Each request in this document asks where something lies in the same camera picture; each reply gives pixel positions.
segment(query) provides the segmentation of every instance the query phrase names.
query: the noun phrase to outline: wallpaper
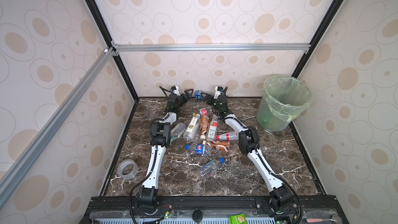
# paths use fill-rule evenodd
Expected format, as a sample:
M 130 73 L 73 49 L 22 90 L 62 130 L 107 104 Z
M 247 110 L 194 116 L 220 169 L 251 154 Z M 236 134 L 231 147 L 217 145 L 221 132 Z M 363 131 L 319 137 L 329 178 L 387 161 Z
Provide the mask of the wallpaper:
M 0 0 L 0 179 L 104 48 L 83 0 Z
M 351 224 L 398 220 L 398 0 L 347 0 L 300 79 L 295 126 Z
M 0 224 L 79 223 L 100 193 L 132 103 L 107 62 L 0 211 Z
M 309 42 L 333 0 L 96 0 L 115 43 Z
M 262 96 L 272 75 L 291 75 L 304 51 L 121 52 L 139 96 L 164 96 L 159 86 L 214 93 L 228 86 L 227 95 Z

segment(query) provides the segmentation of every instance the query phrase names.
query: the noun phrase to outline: dark marble surface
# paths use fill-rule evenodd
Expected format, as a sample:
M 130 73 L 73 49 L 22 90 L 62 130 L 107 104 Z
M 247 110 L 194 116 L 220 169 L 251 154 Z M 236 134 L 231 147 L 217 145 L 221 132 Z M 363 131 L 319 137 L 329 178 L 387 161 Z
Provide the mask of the dark marble surface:
M 260 148 L 275 173 L 282 175 L 300 195 L 316 195 L 316 187 L 307 169 L 304 158 L 294 140 L 290 127 L 278 133 L 270 133 L 258 126 L 256 111 L 260 99 L 231 98 L 229 108 L 246 125 L 257 127 L 260 135 Z M 166 100 L 163 98 L 141 99 L 134 114 L 132 124 L 124 142 L 117 166 L 125 159 L 134 160 L 138 174 L 132 180 L 122 180 L 115 170 L 106 196 L 127 196 L 130 189 L 147 172 L 151 146 L 148 125 L 151 119 L 163 117 Z M 191 99 L 181 109 L 179 121 L 188 124 L 193 112 L 206 107 L 204 102 Z M 219 122 L 218 134 L 232 131 L 232 128 Z M 229 152 L 212 150 L 210 155 L 185 154 L 186 141 L 179 138 L 167 148 L 163 157 L 159 177 L 159 196 L 210 196 L 210 195 L 267 195 L 268 189 L 254 164 L 241 154 L 238 142 L 231 141 Z M 200 178 L 198 170 L 211 159 L 225 159 L 224 166 L 207 179 Z

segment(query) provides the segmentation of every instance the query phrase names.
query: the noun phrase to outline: green snack package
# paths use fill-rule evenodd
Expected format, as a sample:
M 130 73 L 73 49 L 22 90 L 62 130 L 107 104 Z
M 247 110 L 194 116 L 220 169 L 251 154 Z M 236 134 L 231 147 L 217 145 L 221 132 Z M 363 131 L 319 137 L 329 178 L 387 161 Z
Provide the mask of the green snack package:
M 237 215 L 230 215 L 229 223 L 230 224 L 248 224 L 244 213 L 237 214 Z

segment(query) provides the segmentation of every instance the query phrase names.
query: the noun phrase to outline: trash can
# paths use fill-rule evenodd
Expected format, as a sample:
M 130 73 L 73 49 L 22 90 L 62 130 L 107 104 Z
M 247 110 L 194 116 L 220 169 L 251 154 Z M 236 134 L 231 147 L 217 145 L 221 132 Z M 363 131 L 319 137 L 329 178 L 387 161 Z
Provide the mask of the trash can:
M 273 76 L 264 82 L 263 97 L 257 110 L 257 123 L 270 132 L 280 132 L 310 107 L 311 92 L 290 76 Z

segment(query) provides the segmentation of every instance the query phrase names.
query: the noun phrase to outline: packing tape roll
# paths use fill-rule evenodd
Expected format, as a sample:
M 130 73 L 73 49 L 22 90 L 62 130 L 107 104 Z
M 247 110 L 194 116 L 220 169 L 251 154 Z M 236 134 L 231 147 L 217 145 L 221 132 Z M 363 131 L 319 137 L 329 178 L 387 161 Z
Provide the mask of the packing tape roll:
M 125 167 L 127 165 L 133 164 L 134 167 L 132 168 L 132 171 L 126 175 L 123 174 L 123 170 L 125 169 Z M 119 177 L 121 177 L 124 180 L 130 180 L 133 177 L 135 177 L 135 175 L 138 172 L 138 165 L 136 164 L 136 162 L 134 162 L 134 160 L 131 159 L 126 159 L 123 162 L 121 162 L 119 164 L 119 166 L 117 167 L 117 174 L 119 175 Z

